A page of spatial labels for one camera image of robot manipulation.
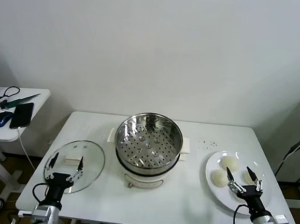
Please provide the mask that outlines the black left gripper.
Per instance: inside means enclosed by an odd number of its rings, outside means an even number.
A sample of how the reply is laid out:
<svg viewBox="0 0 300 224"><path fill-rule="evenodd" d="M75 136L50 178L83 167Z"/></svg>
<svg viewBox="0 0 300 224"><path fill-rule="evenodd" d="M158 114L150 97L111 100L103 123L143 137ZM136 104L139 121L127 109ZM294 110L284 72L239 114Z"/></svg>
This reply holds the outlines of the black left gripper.
<svg viewBox="0 0 300 224"><path fill-rule="evenodd" d="M83 157L81 157L78 168L73 174L55 173L53 168L58 155L59 153L56 153L44 167L44 178L48 185L48 191L45 199L42 201L43 205L62 207L61 199L65 189L71 187L83 175Z"/></svg>

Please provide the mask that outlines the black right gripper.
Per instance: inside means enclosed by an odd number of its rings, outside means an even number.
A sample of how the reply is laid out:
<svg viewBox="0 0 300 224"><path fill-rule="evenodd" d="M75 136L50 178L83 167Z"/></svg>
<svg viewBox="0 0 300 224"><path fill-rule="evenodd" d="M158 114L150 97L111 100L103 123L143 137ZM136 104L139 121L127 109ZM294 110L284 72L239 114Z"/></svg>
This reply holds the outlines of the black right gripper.
<svg viewBox="0 0 300 224"><path fill-rule="evenodd" d="M234 177L226 167L227 172L227 179L228 179L228 186L229 189L236 193L237 197L240 199L245 200L247 206L249 207L249 213L251 217L262 217L262 216L271 216L271 212L267 211L260 199L261 195L263 194L263 187L262 187L262 180L257 177L257 174L254 173L249 167L247 167L248 175L253 182L253 185L244 185L241 186L234 180Z"/></svg>

